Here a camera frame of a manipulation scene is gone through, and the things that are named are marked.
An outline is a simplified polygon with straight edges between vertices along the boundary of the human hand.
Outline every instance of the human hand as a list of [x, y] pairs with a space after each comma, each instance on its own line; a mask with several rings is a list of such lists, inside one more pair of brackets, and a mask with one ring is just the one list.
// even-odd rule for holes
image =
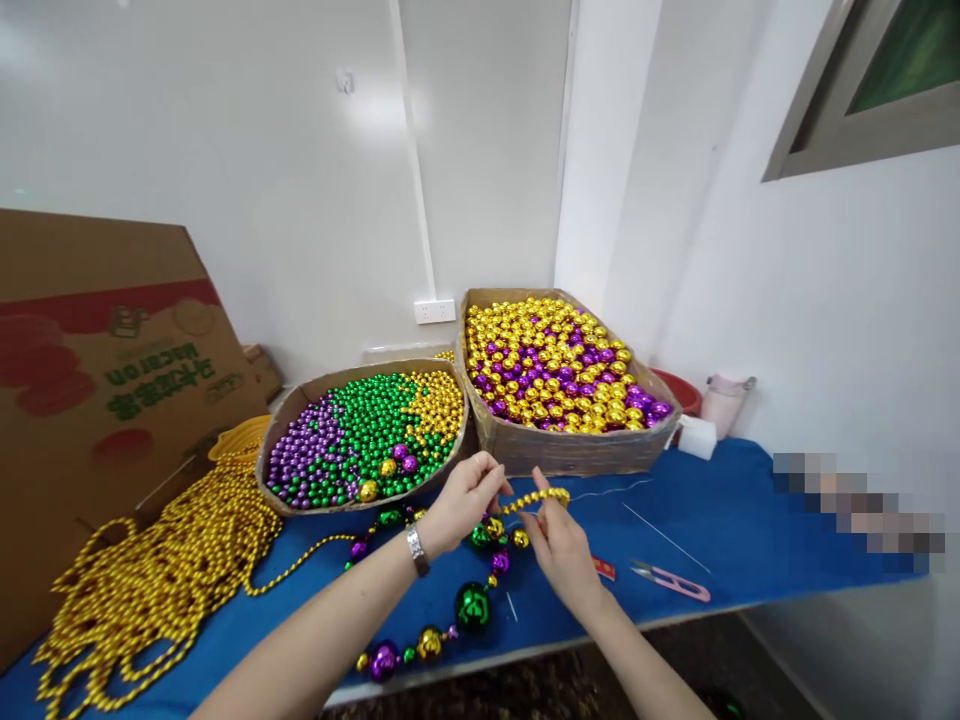
[[[533, 481], [539, 490], [550, 487], [540, 468], [533, 469]], [[555, 498], [546, 498], [536, 516], [522, 512], [520, 518], [550, 587], [584, 625], [609, 595], [593, 565], [587, 534]]]
[[513, 495], [503, 465], [488, 452], [457, 463], [440, 496], [417, 522], [420, 544], [431, 562], [456, 549], [487, 511], [500, 512], [498, 495]]

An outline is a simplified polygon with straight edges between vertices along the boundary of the wall socket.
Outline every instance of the wall socket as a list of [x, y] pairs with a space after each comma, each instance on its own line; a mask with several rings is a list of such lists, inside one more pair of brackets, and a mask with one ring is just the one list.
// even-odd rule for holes
[[453, 300], [430, 300], [414, 303], [413, 313], [417, 318], [417, 325], [426, 325], [434, 322], [453, 322], [457, 319], [456, 306]]

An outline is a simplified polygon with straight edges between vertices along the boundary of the floor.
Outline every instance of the floor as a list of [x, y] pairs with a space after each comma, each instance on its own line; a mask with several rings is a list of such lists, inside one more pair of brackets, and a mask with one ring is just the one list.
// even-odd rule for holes
[[[695, 691], [736, 700], [742, 714], [718, 713], [721, 720], [821, 720], [737, 615], [694, 620], [646, 637]], [[321, 720], [452, 716], [636, 718], [599, 650], [587, 646], [340, 706]]]

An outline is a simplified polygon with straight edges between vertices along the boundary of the wristwatch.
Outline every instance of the wristwatch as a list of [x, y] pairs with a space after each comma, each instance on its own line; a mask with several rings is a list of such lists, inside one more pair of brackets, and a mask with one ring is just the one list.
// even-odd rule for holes
[[410, 554], [413, 556], [413, 564], [417, 568], [417, 575], [425, 577], [430, 572], [430, 563], [427, 562], [427, 556], [420, 546], [420, 535], [417, 533], [417, 524], [407, 525], [407, 545], [410, 546]]

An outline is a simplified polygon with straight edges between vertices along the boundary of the forearm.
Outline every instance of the forearm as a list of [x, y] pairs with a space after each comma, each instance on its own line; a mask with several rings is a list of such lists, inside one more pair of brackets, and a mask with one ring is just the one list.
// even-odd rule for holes
[[416, 578], [400, 532], [267, 636], [193, 717], [315, 716]]
[[607, 593], [600, 611], [580, 621], [642, 720], [714, 720], [696, 693], [640, 634], [612, 595]]

